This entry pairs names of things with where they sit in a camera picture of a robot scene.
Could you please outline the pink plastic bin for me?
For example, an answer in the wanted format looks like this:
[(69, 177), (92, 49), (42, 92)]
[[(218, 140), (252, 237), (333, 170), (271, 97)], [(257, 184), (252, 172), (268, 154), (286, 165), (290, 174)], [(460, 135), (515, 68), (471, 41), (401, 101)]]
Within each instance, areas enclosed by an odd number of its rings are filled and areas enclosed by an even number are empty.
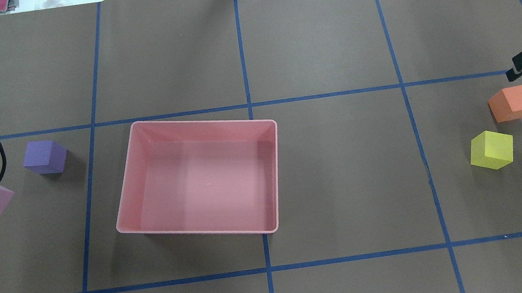
[(119, 233), (268, 235), (279, 229), (276, 121), (135, 121), (128, 138)]

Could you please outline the yellow foam block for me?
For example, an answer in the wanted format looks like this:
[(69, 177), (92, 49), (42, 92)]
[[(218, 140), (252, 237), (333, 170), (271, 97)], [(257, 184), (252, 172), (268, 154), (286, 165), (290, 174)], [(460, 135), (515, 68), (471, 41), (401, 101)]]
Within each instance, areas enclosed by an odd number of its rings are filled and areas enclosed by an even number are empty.
[(514, 161), (514, 136), (484, 130), (470, 140), (470, 164), (500, 170)]

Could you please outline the orange foam block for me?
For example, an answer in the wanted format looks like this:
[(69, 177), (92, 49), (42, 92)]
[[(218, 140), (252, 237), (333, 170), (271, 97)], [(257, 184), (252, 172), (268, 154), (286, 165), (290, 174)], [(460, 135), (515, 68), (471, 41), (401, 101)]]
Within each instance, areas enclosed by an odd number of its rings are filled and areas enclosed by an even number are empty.
[(522, 118), (522, 85), (504, 87), (487, 101), (496, 123)]

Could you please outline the purple foam block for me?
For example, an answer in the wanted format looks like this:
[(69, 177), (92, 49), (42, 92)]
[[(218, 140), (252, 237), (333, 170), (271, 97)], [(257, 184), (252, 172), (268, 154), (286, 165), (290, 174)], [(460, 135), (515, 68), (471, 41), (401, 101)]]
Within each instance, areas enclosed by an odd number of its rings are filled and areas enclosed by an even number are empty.
[(54, 140), (29, 141), (23, 157), (23, 167), (41, 175), (61, 174), (67, 162), (68, 150)]

